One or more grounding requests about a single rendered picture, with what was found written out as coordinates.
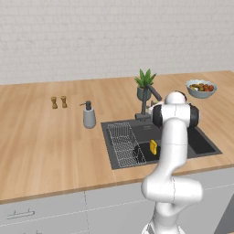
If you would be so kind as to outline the yellow sponge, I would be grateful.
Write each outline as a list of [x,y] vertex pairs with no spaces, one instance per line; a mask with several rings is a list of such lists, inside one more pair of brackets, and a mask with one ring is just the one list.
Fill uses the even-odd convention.
[[157,146],[158,146],[157,142],[154,139],[152,139],[150,141],[150,151],[152,154],[157,154]]

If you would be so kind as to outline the dark grey sink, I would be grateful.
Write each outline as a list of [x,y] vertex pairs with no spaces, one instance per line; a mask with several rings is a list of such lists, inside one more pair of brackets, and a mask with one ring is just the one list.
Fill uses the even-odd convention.
[[[144,154],[146,165],[156,164],[159,160],[161,151],[162,129],[156,127],[151,121],[140,122],[136,120],[124,120],[118,122],[102,122],[101,128],[106,143],[112,170],[122,169],[118,166],[118,162],[111,144],[111,137],[108,132],[108,125],[113,123],[127,122],[131,125],[133,133],[138,144]],[[198,128],[188,128],[188,147],[187,158],[197,158],[214,154],[222,154],[222,152],[213,144],[211,140]],[[152,154],[150,151],[150,141],[154,139],[157,146],[157,154]]]

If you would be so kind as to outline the dark grey tap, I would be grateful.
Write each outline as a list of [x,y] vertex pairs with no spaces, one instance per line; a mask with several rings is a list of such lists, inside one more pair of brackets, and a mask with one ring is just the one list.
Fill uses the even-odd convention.
[[158,101],[162,100],[161,95],[150,84],[146,84],[144,88],[137,88],[137,98],[142,102],[142,110],[140,113],[135,114],[135,119],[144,122],[150,118],[150,115],[145,112],[146,102],[150,99],[151,95],[154,95]]

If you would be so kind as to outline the grey soap dispenser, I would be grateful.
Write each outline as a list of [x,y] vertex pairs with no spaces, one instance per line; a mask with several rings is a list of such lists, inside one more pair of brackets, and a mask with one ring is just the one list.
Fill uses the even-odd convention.
[[83,125],[87,129],[92,129],[96,125],[96,116],[93,107],[91,106],[91,101],[85,101],[81,103],[80,106],[84,105],[83,110]]

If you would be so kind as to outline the green plant in grey pot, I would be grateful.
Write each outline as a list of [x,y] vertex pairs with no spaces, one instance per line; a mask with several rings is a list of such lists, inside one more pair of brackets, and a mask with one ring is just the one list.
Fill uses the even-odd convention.
[[135,78],[135,82],[137,83],[137,98],[141,101],[144,97],[144,86],[146,84],[153,85],[153,80],[156,76],[155,74],[151,74],[151,70],[147,70],[143,72],[141,69],[139,70],[140,77]]

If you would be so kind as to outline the grey bowl of fruit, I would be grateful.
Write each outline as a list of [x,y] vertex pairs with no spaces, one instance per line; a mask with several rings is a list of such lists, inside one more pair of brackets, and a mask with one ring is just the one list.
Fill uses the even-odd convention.
[[206,80],[188,80],[186,87],[188,93],[198,99],[207,99],[218,90],[214,83]]

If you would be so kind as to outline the grey cupboard front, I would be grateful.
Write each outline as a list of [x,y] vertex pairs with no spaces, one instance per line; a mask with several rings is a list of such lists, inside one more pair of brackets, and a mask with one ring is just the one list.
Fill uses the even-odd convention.
[[204,189],[202,200],[180,213],[178,224],[186,234],[214,234],[234,195],[234,167],[186,175]]
[[85,201],[89,234],[142,234],[154,211],[140,183],[90,190]]

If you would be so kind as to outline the grey drawer front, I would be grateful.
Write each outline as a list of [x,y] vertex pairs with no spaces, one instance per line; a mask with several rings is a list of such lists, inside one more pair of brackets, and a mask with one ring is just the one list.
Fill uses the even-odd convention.
[[[24,218],[6,219],[6,216],[13,214],[14,211],[17,213],[25,212],[29,208],[36,212],[35,215]],[[41,220],[42,218],[56,218],[59,215],[73,214],[74,212],[85,209],[86,205],[83,192],[3,204],[0,205],[0,227],[20,224],[30,220]]]

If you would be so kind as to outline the dark grey appliance panel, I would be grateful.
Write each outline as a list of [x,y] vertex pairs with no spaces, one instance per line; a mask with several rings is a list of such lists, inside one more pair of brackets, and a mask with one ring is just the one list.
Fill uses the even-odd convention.
[[234,197],[229,201],[229,204],[214,232],[214,234],[229,233],[234,233]]

